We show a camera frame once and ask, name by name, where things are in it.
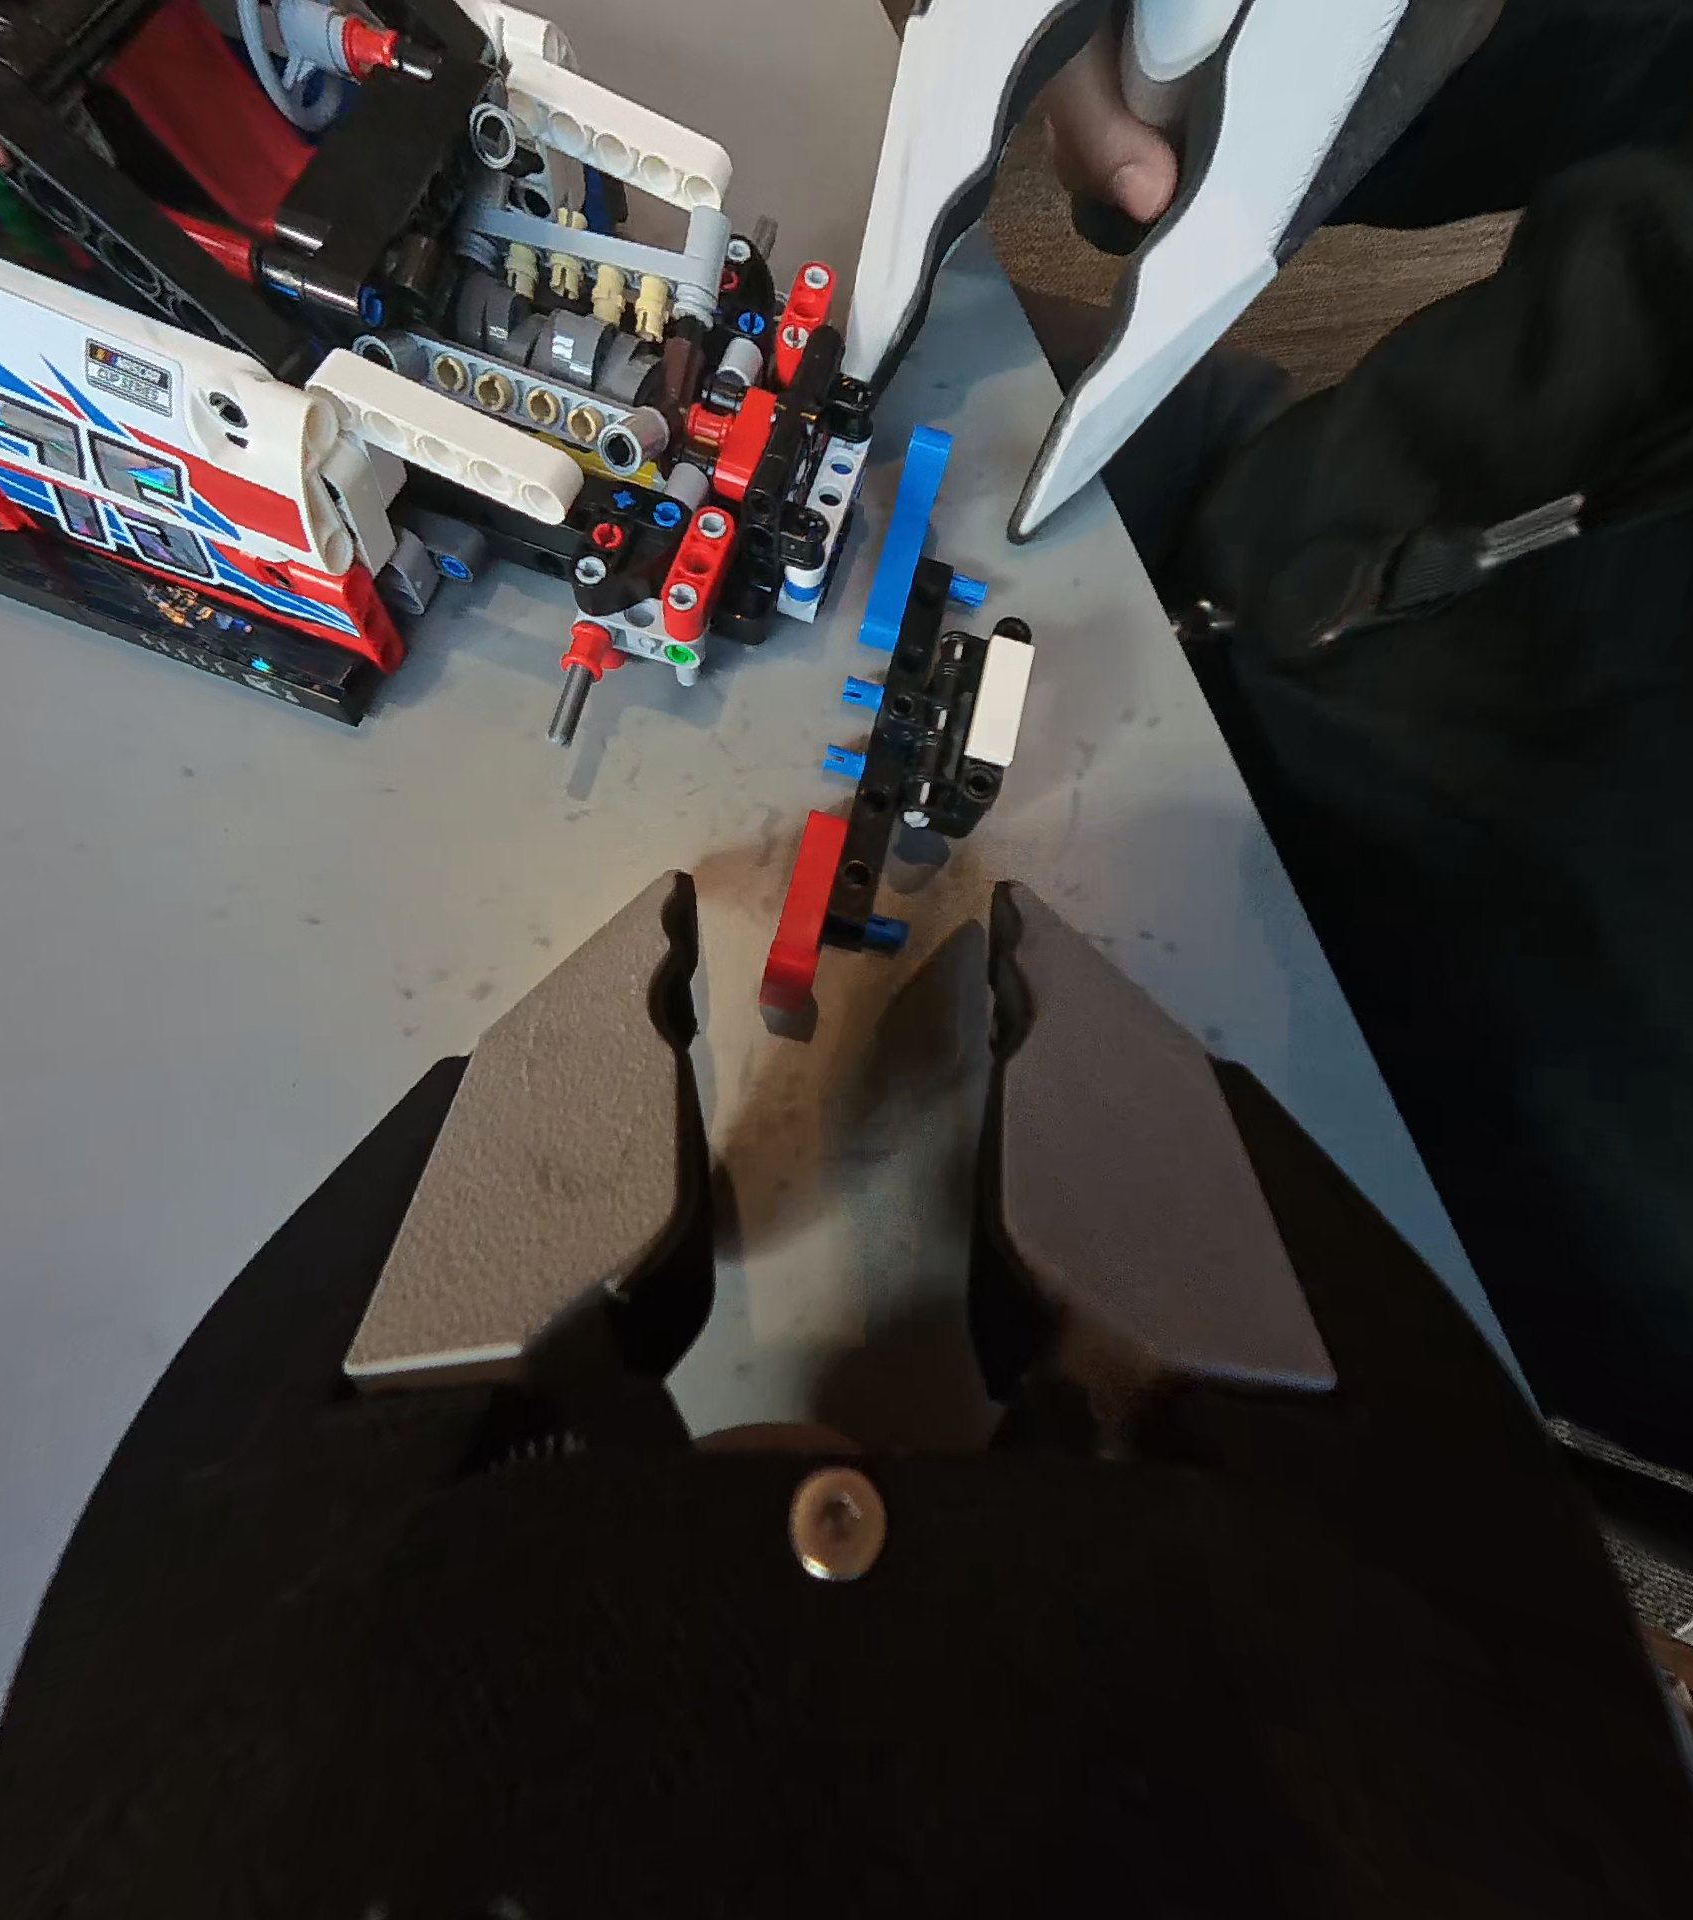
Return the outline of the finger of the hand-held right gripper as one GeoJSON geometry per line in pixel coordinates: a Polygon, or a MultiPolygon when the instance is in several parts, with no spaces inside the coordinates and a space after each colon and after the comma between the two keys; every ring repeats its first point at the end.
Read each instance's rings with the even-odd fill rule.
{"type": "Polygon", "coordinates": [[[1184,66],[1191,154],[1163,224],[1120,277],[1106,347],[1064,399],[1010,513],[1045,531],[1166,404],[1276,277],[1282,243],[1319,182],[1401,0],[1139,3],[1120,77],[1163,89],[1184,66]]]}
{"type": "Polygon", "coordinates": [[[1106,25],[1101,0],[932,0],[898,41],[841,330],[841,373],[888,384],[950,247],[976,224],[1010,130],[1106,25]]]}

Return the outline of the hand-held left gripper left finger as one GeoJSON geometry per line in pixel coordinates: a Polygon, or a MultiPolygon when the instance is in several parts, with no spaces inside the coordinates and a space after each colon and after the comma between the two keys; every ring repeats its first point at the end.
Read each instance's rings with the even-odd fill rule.
{"type": "Polygon", "coordinates": [[[579,1352],[662,1382],[690,1352],[716,1301],[695,959],[695,884],[668,870],[488,1026],[346,1382],[524,1382],[579,1352]]]}

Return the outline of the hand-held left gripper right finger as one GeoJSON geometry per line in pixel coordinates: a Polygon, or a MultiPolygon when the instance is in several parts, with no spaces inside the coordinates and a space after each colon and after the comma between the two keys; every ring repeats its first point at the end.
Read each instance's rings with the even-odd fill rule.
{"type": "Polygon", "coordinates": [[[1206,1044],[1021,884],[989,898],[968,1334],[993,1400],[1337,1369],[1206,1044]]]}

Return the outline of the small black red blue assembly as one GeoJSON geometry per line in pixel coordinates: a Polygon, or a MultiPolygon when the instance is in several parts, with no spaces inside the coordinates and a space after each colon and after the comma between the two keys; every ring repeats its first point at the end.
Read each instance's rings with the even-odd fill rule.
{"type": "Polygon", "coordinates": [[[873,728],[865,746],[827,746],[821,769],[852,779],[854,796],[841,813],[804,818],[755,994],[768,1021],[804,1016],[827,947],[894,955],[910,943],[910,924],[874,910],[898,829],[968,836],[1002,796],[1006,769],[965,761],[965,728],[989,631],[1006,625],[1032,635],[1032,625],[1010,611],[989,627],[954,625],[958,611],[985,608],[985,582],[927,555],[950,457],[945,429],[910,432],[859,615],[859,646],[878,659],[882,677],[841,682],[841,701],[873,728]]]}

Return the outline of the partly built toy car model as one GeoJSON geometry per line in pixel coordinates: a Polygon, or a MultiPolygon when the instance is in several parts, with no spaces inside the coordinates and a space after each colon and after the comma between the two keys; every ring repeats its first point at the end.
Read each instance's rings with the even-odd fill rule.
{"type": "Polygon", "coordinates": [[[873,390],[718,142],[515,3],[0,0],[0,597],[360,721],[448,581],[814,620],[873,390]]]}

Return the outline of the person's right forearm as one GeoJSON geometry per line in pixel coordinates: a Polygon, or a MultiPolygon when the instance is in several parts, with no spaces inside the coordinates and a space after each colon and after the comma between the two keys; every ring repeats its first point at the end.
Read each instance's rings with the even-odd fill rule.
{"type": "Polygon", "coordinates": [[[1502,265],[1319,409],[1337,502],[1385,531],[1593,490],[1693,409],[1693,3],[1502,3],[1342,203],[1486,214],[1517,214],[1502,265]]]}

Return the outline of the person's right hand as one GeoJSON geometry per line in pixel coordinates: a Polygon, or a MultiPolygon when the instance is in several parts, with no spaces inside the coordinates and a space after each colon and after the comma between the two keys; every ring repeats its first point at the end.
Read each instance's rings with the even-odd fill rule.
{"type": "Polygon", "coordinates": [[[1041,92],[1057,178],[1101,208],[1152,224],[1178,192],[1163,130],[1120,92],[1120,41],[1101,33],[1041,92]]]}

